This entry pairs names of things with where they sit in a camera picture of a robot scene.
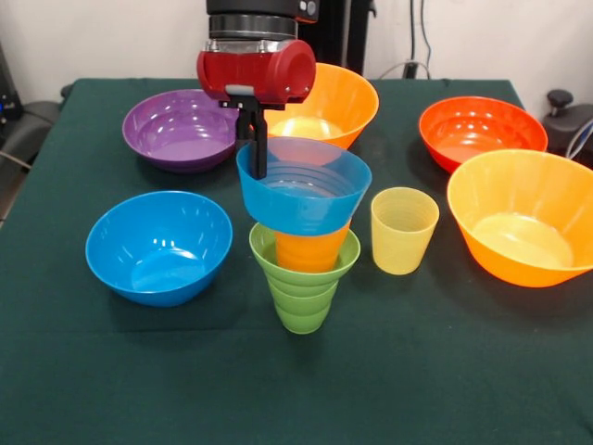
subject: table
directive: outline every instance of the table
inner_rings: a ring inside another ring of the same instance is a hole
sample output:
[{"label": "table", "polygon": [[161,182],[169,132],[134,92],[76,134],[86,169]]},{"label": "table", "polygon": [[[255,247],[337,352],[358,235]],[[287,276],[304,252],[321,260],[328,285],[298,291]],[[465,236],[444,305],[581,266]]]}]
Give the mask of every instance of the table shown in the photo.
[{"label": "table", "polygon": [[[233,159],[177,176],[122,140],[135,103],[196,81],[77,81],[0,231],[0,444],[591,443],[593,275],[533,290],[483,271],[418,135],[436,100],[519,103],[511,84],[374,85],[381,109],[352,147],[373,172],[351,226],[362,253],[322,329],[299,337],[251,256]],[[395,185],[441,210],[421,268],[403,277],[370,248],[370,200]],[[219,202],[235,238],[208,291],[159,310],[100,284],[84,241],[115,204],[171,188]]]}]

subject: black cable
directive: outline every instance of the black cable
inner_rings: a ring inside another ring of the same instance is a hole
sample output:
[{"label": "black cable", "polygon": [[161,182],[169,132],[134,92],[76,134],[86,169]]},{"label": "black cable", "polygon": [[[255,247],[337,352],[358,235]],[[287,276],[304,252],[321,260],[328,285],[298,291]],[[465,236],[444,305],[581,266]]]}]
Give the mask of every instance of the black cable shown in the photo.
[{"label": "black cable", "polygon": [[414,0],[410,0],[410,33],[411,33],[411,55],[410,60],[416,57],[416,31],[414,26]]},{"label": "black cable", "polygon": [[428,37],[426,37],[426,26],[424,25],[424,0],[420,0],[420,26],[423,30],[423,39],[426,47],[428,48],[428,53],[426,55],[426,68],[430,67],[430,56],[433,54],[433,48],[428,43]]}]

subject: stacked cups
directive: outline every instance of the stacked cups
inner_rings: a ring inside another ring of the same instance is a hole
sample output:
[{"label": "stacked cups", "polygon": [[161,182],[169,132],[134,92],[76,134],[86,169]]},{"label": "stacked cups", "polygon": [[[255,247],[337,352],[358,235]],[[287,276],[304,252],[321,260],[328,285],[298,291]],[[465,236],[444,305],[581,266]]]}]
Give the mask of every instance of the stacked cups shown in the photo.
[{"label": "stacked cups", "polygon": [[319,329],[339,279],[360,255],[350,221],[371,184],[369,167],[348,151],[312,139],[268,141],[268,174],[255,180],[249,147],[237,155],[244,202],[257,221],[249,244],[284,327]]}]

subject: black knob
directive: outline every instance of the black knob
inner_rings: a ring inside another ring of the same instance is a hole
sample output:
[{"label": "black knob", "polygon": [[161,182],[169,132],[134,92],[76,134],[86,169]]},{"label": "black knob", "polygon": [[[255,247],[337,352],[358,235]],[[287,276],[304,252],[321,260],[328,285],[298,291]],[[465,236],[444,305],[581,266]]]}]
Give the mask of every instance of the black knob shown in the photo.
[{"label": "black knob", "polygon": [[554,108],[564,108],[573,102],[574,98],[566,90],[551,90],[548,92],[549,104]]}]

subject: green cup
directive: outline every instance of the green cup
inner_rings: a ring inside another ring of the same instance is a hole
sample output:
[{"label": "green cup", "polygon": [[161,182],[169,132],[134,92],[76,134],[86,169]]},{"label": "green cup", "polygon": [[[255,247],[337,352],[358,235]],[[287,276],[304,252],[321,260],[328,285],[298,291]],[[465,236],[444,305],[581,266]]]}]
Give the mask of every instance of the green cup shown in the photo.
[{"label": "green cup", "polygon": [[274,232],[257,223],[249,233],[249,245],[268,279],[276,313],[283,326],[295,334],[318,330],[327,317],[339,279],[360,255],[360,242],[348,230],[334,268],[324,273],[295,272],[276,265]]}]

